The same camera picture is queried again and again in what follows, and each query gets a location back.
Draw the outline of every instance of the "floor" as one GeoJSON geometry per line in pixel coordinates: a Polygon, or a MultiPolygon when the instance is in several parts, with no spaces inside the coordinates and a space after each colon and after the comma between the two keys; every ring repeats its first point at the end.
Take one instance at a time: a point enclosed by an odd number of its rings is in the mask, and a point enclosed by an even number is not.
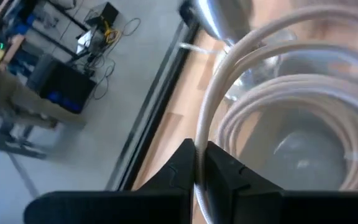
{"type": "MultiPolygon", "coordinates": [[[[69,13],[82,21],[90,8],[102,2],[78,0],[77,7],[69,13]]],[[[30,140],[47,148],[49,157],[46,161],[0,152],[0,223],[22,223],[22,211],[27,203],[47,192],[116,188],[115,180],[122,175],[128,160],[127,154],[121,155],[122,148],[181,19],[177,13],[179,0],[109,2],[121,13],[115,23],[116,28],[122,29],[134,17],[139,17],[142,22],[132,36],[123,37],[116,48],[105,55],[105,64],[96,72],[96,77],[100,79],[107,67],[114,63],[113,60],[116,62],[115,71],[109,79],[108,93],[101,100],[90,101],[83,112],[87,119],[83,129],[60,126],[56,131],[38,129],[32,133],[30,140]]],[[[75,50],[73,38],[81,30],[61,18],[57,28],[47,32],[75,50]]],[[[70,58],[34,33],[29,32],[27,40],[62,61],[70,58]]],[[[165,76],[167,70],[162,71],[160,80],[165,76]]],[[[161,84],[157,83],[156,92],[161,84]]],[[[98,91],[102,93],[106,86],[106,82],[102,82],[96,94],[98,91]]],[[[149,110],[150,107],[147,107],[145,116],[149,110]]]]}
{"type": "MultiPolygon", "coordinates": [[[[255,17],[252,18],[252,24],[255,27],[261,26],[291,10],[293,10],[293,7],[290,1],[256,0],[254,1],[255,17]]],[[[334,26],[328,29],[324,27],[324,29],[315,30],[310,29],[310,25],[310,23],[305,22],[291,26],[290,29],[299,39],[333,40],[339,44],[358,49],[358,32],[353,29],[334,26]]],[[[214,40],[204,31],[198,34],[195,44],[208,50],[221,50],[223,47],[222,42],[214,40]]],[[[194,139],[200,106],[209,80],[213,75],[214,59],[215,55],[213,54],[205,55],[198,52],[192,52],[188,57],[178,85],[138,173],[133,186],[134,190],[141,187],[158,172],[185,138],[194,139]]],[[[209,133],[210,140],[214,139],[215,130],[227,109],[227,103],[222,101],[214,115],[209,133]]],[[[238,145],[243,146],[247,142],[258,124],[259,118],[259,114],[256,113],[244,123],[240,133],[241,140],[238,145]]],[[[271,126],[278,126],[280,120],[278,118],[275,118],[275,120],[277,120],[277,125],[270,124],[271,126]]],[[[193,223],[205,223],[196,199],[193,202],[193,223]]]]}

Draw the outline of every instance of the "white cable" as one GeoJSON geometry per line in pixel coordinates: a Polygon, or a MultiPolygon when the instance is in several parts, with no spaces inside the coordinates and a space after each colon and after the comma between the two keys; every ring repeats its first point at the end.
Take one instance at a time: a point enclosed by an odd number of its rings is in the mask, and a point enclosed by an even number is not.
{"type": "Polygon", "coordinates": [[[204,49],[204,48],[198,47],[198,46],[193,45],[193,44],[187,44],[187,43],[183,43],[183,42],[180,42],[178,44],[178,46],[180,48],[194,50],[194,51],[197,51],[197,52],[202,53],[202,54],[217,54],[217,53],[219,53],[219,51],[208,50],[208,49],[204,49]]]}
{"type": "MultiPolygon", "coordinates": [[[[213,223],[206,203],[203,170],[209,128],[225,92],[242,72],[263,59],[300,49],[330,50],[345,55],[350,62],[358,64],[357,52],[322,42],[294,41],[268,45],[250,53],[258,42],[280,29],[297,22],[327,17],[358,22],[358,9],[342,6],[315,6],[296,10],[290,15],[247,34],[229,51],[213,76],[201,105],[195,138],[197,149],[195,192],[207,223],[213,223]]],[[[253,111],[278,103],[282,106],[296,106],[310,110],[338,135],[345,153],[358,153],[358,83],[316,74],[278,77],[248,91],[231,107],[223,119],[219,128],[218,144],[236,156],[234,142],[242,122],[253,111]]],[[[358,162],[350,161],[347,165],[349,172],[341,190],[358,189],[358,162]]]]}

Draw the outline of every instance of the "metal frame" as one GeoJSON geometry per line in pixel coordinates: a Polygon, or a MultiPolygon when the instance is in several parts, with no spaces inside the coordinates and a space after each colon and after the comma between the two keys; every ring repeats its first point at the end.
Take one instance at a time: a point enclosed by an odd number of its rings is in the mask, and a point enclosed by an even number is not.
{"type": "MultiPolygon", "coordinates": [[[[199,28],[200,26],[198,22],[190,22],[189,31],[185,37],[185,42],[193,43],[199,28]]],[[[164,87],[158,94],[156,104],[153,105],[152,114],[148,117],[145,129],[142,130],[142,134],[136,144],[135,151],[131,155],[130,162],[126,167],[124,177],[119,182],[118,190],[132,189],[137,174],[142,167],[143,161],[152,143],[154,135],[160,125],[165,109],[168,106],[169,100],[179,80],[183,67],[185,66],[188,54],[189,50],[181,49],[175,57],[175,61],[169,69],[169,73],[172,75],[164,81],[164,87]]]]}
{"type": "MultiPolygon", "coordinates": [[[[77,21],[74,17],[72,17],[71,15],[69,15],[64,9],[62,9],[62,7],[60,7],[59,5],[56,5],[52,2],[50,2],[50,0],[44,0],[45,2],[49,3],[50,5],[52,5],[57,11],[59,11],[61,14],[63,14],[65,17],[69,18],[69,20],[71,20],[74,24],[76,24],[79,28],[81,28],[83,31],[88,30],[88,28],[80,23],[79,21],[77,21]]],[[[49,37],[47,34],[43,33],[41,30],[38,30],[37,28],[33,27],[32,25],[28,24],[30,29],[34,30],[36,33],[38,33],[38,35],[40,35],[41,37],[43,37],[45,40],[53,43],[54,45],[56,45],[57,47],[59,47],[60,49],[62,49],[64,52],[68,53],[70,56],[72,57],[77,57],[77,54],[70,50],[69,48],[65,47],[64,45],[62,45],[61,43],[59,43],[58,41],[56,41],[55,39],[49,37]]]]}
{"type": "Polygon", "coordinates": [[[0,127],[0,151],[36,159],[45,159],[47,156],[46,153],[33,151],[27,148],[35,147],[34,144],[28,141],[18,141],[11,136],[10,132],[12,131],[13,126],[14,124],[5,121],[2,123],[0,127]]]}

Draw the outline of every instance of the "black cable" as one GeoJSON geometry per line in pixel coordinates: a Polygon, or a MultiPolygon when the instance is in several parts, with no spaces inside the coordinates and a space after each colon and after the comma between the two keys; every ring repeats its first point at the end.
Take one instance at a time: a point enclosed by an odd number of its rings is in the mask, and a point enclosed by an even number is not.
{"type": "MultiPolygon", "coordinates": [[[[106,56],[108,56],[108,55],[111,53],[111,51],[116,47],[116,45],[117,45],[118,42],[120,41],[121,37],[128,37],[128,36],[132,35],[132,34],[137,30],[137,28],[139,28],[141,22],[142,22],[142,20],[141,20],[140,18],[137,18],[137,17],[131,19],[130,21],[128,21],[128,22],[124,25],[124,28],[122,29],[122,32],[121,32],[122,35],[117,39],[117,41],[115,41],[115,42],[113,42],[113,43],[111,43],[111,44],[109,44],[109,45],[104,46],[104,47],[99,51],[99,54],[97,54],[97,56],[95,57],[95,59],[93,59],[93,61],[92,61],[91,63],[88,63],[88,62],[87,62],[87,63],[85,63],[85,64],[83,65],[84,68],[93,68],[93,69],[95,69],[95,68],[101,68],[101,67],[103,67],[103,65],[104,65],[104,63],[105,63],[105,61],[106,61],[106,59],[104,58],[104,52],[105,52],[105,50],[107,50],[108,48],[110,48],[110,49],[109,49],[109,52],[106,54],[106,56]],[[131,24],[132,22],[134,22],[134,21],[138,21],[138,23],[137,23],[137,25],[135,26],[135,28],[134,28],[133,30],[131,30],[130,32],[125,33],[125,31],[126,31],[126,29],[127,29],[127,26],[128,26],[129,24],[131,24]],[[99,66],[99,59],[102,59],[102,60],[103,60],[103,62],[101,63],[102,65],[100,65],[100,66],[99,66]]],[[[116,67],[116,62],[115,62],[113,59],[110,59],[110,60],[112,60],[112,62],[113,62],[114,64],[107,67],[107,69],[106,69],[106,71],[105,71],[105,73],[104,73],[102,79],[100,79],[100,81],[98,81],[98,82],[96,83],[95,88],[93,89],[93,92],[92,92],[92,94],[91,94],[91,95],[92,95],[91,98],[94,99],[94,100],[100,100],[100,99],[102,99],[104,96],[106,96],[107,92],[109,91],[109,77],[112,75],[112,73],[113,73],[113,71],[114,71],[114,69],[115,69],[115,67],[116,67]],[[100,96],[96,96],[97,89],[99,88],[100,84],[102,84],[102,82],[103,82],[104,80],[106,80],[106,89],[104,90],[104,92],[103,92],[100,96]]],[[[88,104],[89,104],[89,102],[90,102],[90,99],[88,99],[88,101],[85,103],[84,108],[86,108],[86,107],[88,106],[88,104]]]]}
{"type": "Polygon", "coordinates": [[[102,99],[104,96],[106,96],[106,94],[107,94],[107,92],[108,92],[108,90],[109,90],[109,77],[112,75],[112,73],[113,73],[113,71],[114,71],[114,69],[115,69],[115,67],[116,67],[116,62],[115,62],[115,61],[113,61],[113,62],[114,62],[113,65],[110,65],[110,66],[107,67],[107,69],[106,69],[106,71],[105,71],[105,73],[104,73],[102,79],[100,79],[100,81],[97,82],[97,84],[96,84],[96,86],[95,86],[95,88],[94,88],[93,95],[92,95],[92,97],[93,97],[94,100],[100,100],[100,99],[102,99]],[[100,86],[100,84],[103,82],[103,80],[106,80],[106,84],[107,84],[106,89],[104,90],[104,92],[103,92],[103,94],[102,94],[101,96],[96,97],[96,92],[97,92],[96,90],[98,89],[98,87],[100,86]]]}
{"type": "Polygon", "coordinates": [[[123,35],[123,36],[126,36],[126,37],[132,35],[132,34],[137,30],[137,28],[139,28],[141,22],[142,22],[142,20],[141,20],[140,18],[137,18],[137,17],[131,19],[130,21],[128,21],[127,24],[125,24],[124,28],[122,29],[122,35],[123,35]],[[134,21],[138,21],[136,27],[135,27],[132,31],[130,31],[129,33],[126,34],[126,33],[125,33],[125,30],[126,30],[127,26],[128,26],[131,22],[134,22],[134,21]]]}
{"type": "Polygon", "coordinates": [[[117,41],[115,41],[115,42],[112,43],[110,46],[108,46],[108,47],[110,47],[110,49],[109,49],[109,52],[106,54],[106,57],[107,57],[107,58],[109,57],[109,54],[112,52],[112,50],[116,47],[116,45],[118,44],[118,42],[121,40],[121,38],[122,38],[122,37],[128,37],[128,36],[132,35],[132,34],[137,30],[137,28],[139,28],[140,23],[142,23],[142,20],[141,20],[140,18],[136,17],[136,18],[131,19],[130,21],[128,21],[128,22],[124,25],[124,28],[122,29],[122,32],[121,32],[122,35],[117,39],[117,41]],[[132,22],[134,22],[134,21],[138,21],[138,23],[137,23],[137,25],[135,26],[135,28],[134,28],[132,31],[130,31],[130,32],[128,32],[128,33],[125,33],[125,30],[127,29],[127,26],[128,26],[129,24],[131,24],[132,22]]]}
{"type": "Polygon", "coordinates": [[[68,28],[69,28],[69,26],[71,25],[71,21],[68,23],[68,25],[67,25],[67,27],[66,27],[66,29],[63,31],[63,33],[60,35],[60,38],[59,38],[59,40],[61,40],[62,38],[63,38],[63,36],[65,35],[65,33],[67,32],[67,30],[68,30],[68,28]]]}

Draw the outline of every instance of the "tangled wires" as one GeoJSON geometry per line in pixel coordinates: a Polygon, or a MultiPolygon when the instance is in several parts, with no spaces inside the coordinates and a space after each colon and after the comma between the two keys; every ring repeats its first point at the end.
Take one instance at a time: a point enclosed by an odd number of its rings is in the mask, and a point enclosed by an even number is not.
{"type": "Polygon", "coordinates": [[[109,77],[112,75],[115,67],[116,67],[116,62],[113,59],[108,58],[108,55],[112,52],[112,50],[115,48],[115,46],[118,44],[118,42],[121,40],[122,37],[128,37],[131,36],[140,26],[141,23],[141,19],[139,18],[133,18],[131,19],[129,22],[127,22],[123,28],[122,31],[119,32],[117,38],[115,39],[114,42],[111,42],[110,44],[106,45],[105,47],[103,47],[102,50],[100,50],[95,56],[94,59],[91,62],[87,62],[85,64],[79,64],[84,66],[84,68],[90,68],[90,69],[97,69],[97,68],[101,68],[104,66],[104,64],[106,63],[106,60],[111,60],[112,61],[112,65],[108,66],[104,72],[103,77],[96,81],[96,86],[92,92],[92,99],[94,100],[100,100],[102,99],[104,96],[106,96],[108,90],[109,90],[109,77]],[[129,25],[131,25],[133,22],[137,22],[136,25],[134,26],[134,28],[132,30],[130,30],[128,32],[128,27],[129,25]],[[106,82],[106,87],[103,91],[99,90],[100,86],[103,82],[106,82]]]}

